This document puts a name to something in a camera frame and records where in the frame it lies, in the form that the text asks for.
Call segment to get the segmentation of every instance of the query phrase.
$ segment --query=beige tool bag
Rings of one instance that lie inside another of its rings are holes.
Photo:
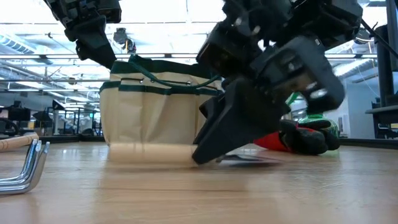
[[[210,71],[198,65],[137,55],[115,62],[100,91],[106,142],[192,144],[205,122],[199,106],[221,92],[220,81],[212,80]],[[202,83],[206,85],[191,88]]]

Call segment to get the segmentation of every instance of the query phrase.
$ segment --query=metal tool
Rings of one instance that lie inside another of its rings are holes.
[[[29,146],[21,173],[17,177],[0,179],[0,195],[24,194],[36,187],[43,173],[43,168],[50,143],[34,140]]]

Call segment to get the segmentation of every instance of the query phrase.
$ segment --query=hex key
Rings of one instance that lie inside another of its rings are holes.
[[[35,161],[35,158],[37,157],[36,153],[36,146],[37,146],[37,140],[34,139],[32,143],[30,144],[27,154],[26,154],[26,159],[24,166],[22,167],[21,173],[17,177],[11,177],[11,178],[5,178],[5,179],[0,179],[0,185],[3,183],[10,183],[10,182],[16,182],[20,180],[25,180],[26,177],[32,172],[33,169],[33,164]]]
[[[30,173],[27,182],[24,182],[20,185],[9,185],[4,187],[0,186],[0,195],[24,194],[34,189],[42,176],[45,160],[49,152],[49,147],[50,143],[47,142],[43,150],[36,148],[39,156],[37,156],[38,159],[35,160],[34,168]]]

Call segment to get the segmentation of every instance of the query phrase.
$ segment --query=green trim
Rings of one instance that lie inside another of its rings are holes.
[[[135,62],[151,73],[172,72],[172,73],[192,75],[194,77],[206,78],[206,79],[211,79],[215,76],[215,74],[212,74],[210,69],[200,66],[199,64],[185,65],[177,62],[169,62],[166,60],[151,60],[148,58],[142,58],[138,55],[132,55],[129,62]],[[129,62],[115,61],[111,69],[111,73],[112,74],[141,73],[138,69],[134,68]]]
[[[131,91],[131,92],[144,92],[144,93],[156,93],[160,95],[173,95],[173,94],[189,94],[189,95],[208,95],[218,96],[222,93],[220,90],[209,90],[207,88],[200,89],[179,89],[179,88],[159,88],[154,86],[145,85],[122,85],[121,81],[105,82],[99,92],[101,93],[105,89],[118,88],[119,91]]]

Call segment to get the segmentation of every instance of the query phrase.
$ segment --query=desk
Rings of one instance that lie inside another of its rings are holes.
[[[265,152],[264,167],[179,169],[110,164],[105,143],[54,144],[38,186],[0,198],[1,224],[391,224],[398,220],[398,151],[341,147]],[[0,154],[0,177],[25,152]]]
[[[379,131],[379,124],[398,123],[398,105],[385,106],[365,111],[366,114],[373,115],[374,137],[384,139],[384,134]]]

